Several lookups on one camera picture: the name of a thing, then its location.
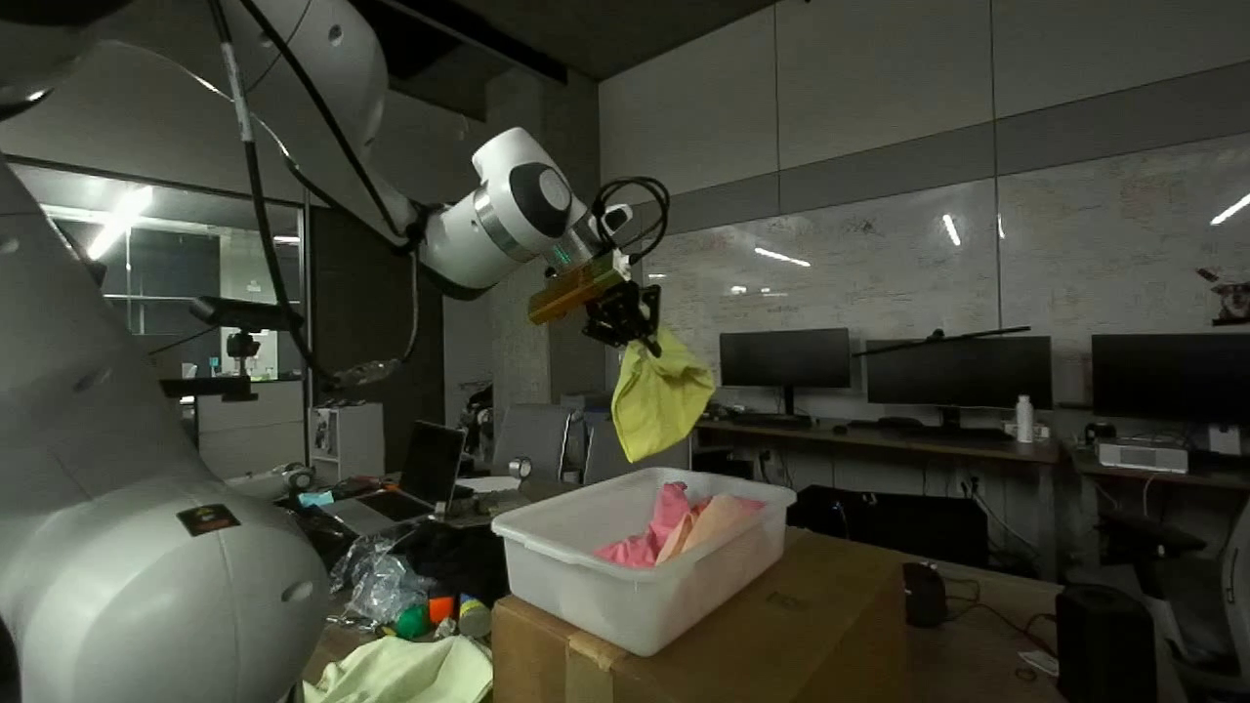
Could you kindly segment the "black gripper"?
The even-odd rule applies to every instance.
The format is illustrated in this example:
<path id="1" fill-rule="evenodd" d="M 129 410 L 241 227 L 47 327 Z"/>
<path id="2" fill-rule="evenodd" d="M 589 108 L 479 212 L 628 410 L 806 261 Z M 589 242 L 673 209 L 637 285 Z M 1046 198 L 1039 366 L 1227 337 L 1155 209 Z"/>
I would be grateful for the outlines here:
<path id="1" fill-rule="evenodd" d="M 615 285 L 587 305 L 587 337 L 611 347 L 651 339 L 659 327 L 659 288 L 658 285 Z"/>

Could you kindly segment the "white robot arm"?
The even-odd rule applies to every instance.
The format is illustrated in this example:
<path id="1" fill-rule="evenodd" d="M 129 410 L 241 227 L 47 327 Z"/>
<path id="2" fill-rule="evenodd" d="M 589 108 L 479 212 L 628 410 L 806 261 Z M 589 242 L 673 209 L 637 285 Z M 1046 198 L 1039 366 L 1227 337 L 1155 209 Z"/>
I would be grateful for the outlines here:
<path id="1" fill-rule="evenodd" d="M 386 59 L 350 0 L 209 0 L 205 42 L 137 37 L 214 87 L 248 145 L 275 142 L 452 298 L 533 257 L 587 268 L 604 198 L 503 128 L 477 189 L 427 209 L 373 173 Z M 327 616 L 327 570 L 275 504 L 228 488 L 81 254 L 24 185 L 0 250 L 3 703 L 287 703 Z"/>

